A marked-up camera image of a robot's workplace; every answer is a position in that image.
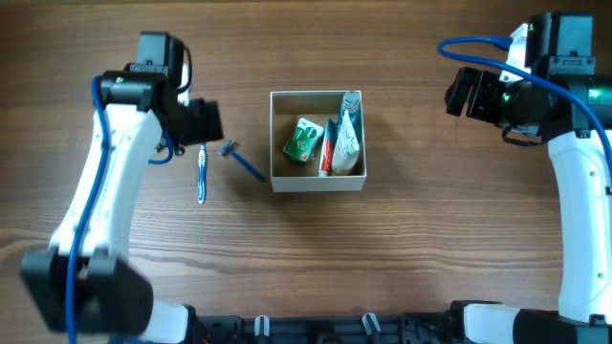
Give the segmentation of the white lotion tube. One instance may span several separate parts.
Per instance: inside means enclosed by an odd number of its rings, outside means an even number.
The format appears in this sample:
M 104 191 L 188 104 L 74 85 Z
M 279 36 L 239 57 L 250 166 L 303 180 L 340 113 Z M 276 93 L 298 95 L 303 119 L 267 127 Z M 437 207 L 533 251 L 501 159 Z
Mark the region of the white lotion tube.
M 335 175 L 348 175 L 357 163 L 360 144 L 350 119 L 350 112 L 344 110 L 336 138 L 332 158 L 332 170 Z

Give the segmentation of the green soap packet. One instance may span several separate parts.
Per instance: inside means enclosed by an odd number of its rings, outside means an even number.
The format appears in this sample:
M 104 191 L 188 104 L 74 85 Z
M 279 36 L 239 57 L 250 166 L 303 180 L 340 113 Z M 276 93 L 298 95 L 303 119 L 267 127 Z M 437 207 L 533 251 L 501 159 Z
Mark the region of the green soap packet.
M 306 162 L 310 159 L 324 129 L 306 118 L 300 118 L 292 137 L 283 147 L 283 152 L 293 161 Z

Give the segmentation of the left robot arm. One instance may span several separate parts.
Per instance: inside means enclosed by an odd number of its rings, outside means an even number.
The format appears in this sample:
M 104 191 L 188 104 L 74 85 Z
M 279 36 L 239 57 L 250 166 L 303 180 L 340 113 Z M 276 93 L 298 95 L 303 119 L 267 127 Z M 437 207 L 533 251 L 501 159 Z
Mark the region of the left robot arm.
M 47 328 L 138 343 L 196 343 L 206 333 L 190 306 L 164 302 L 129 262 L 129 231 L 146 168 L 160 152 L 220 140 L 213 101 L 188 91 L 188 47 L 167 32 L 142 32 L 138 55 L 96 76 L 93 136 L 75 196 L 46 251 L 29 251 L 21 278 Z

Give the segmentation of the blue mouthwash bottle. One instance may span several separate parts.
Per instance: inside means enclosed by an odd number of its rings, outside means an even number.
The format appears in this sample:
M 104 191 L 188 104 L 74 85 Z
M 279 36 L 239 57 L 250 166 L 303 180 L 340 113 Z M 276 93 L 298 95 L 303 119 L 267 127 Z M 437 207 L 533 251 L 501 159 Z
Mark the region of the blue mouthwash bottle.
M 344 112 L 349 112 L 350 122 L 355 131 L 358 143 L 361 143 L 362 136 L 362 109 L 361 94 L 357 91 L 346 92 L 341 100 L 339 107 L 339 120 L 337 127 L 340 128 L 343 122 Z

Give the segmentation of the blue white toothbrush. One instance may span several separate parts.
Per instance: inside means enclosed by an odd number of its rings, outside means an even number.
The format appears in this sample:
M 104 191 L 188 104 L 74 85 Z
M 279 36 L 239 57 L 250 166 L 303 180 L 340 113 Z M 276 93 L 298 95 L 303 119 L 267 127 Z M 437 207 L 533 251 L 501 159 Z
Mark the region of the blue white toothbrush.
M 200 144 L 198 154 L 198 184 L 197 184 L 197 200 L 199 204 L 204 204 L 207 198 L 207 168 L 208 168 L 208 152 L 204 142 Z

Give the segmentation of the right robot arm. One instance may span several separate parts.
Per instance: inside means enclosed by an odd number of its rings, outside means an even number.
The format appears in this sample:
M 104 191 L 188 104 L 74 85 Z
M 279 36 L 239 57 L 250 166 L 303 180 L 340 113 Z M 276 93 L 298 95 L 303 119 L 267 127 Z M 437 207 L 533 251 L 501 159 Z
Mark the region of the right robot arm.
M 456 343 L 607 343 L 611 339 L 611 80 L 595 72 L 593 18 L 546 12 L 486 43 L 505 61 L 463 55 L 446 110 L 493 124 L 505 142 L 546 146 L 560 204 L 562 279 L 553 312 L 456 301 Z

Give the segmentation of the teal toothpaste tube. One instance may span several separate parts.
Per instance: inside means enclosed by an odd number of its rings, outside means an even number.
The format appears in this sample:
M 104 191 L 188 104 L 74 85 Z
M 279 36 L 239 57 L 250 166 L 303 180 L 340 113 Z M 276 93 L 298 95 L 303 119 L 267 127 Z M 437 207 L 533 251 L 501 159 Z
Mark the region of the teal toothpaste tube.
M 329 119 L 325 128 L 319 157 L 318 175 L 329 177 L 332 174 L 332 159 L 336 141 L 337 125 Z

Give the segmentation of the blue disposable razor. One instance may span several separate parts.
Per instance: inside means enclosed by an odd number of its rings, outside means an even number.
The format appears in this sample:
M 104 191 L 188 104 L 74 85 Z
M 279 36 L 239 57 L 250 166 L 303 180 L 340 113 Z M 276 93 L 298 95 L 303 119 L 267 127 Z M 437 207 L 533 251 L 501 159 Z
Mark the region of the blue disposable razor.
M 234 158 L 243 168 L 245 168 L 254 178 L 264 183 L 266 178 L 239 153 L 235 151 L 235 140 L 229 139 L 219 149 L 218 154 L 221 156 L 230 156 Z

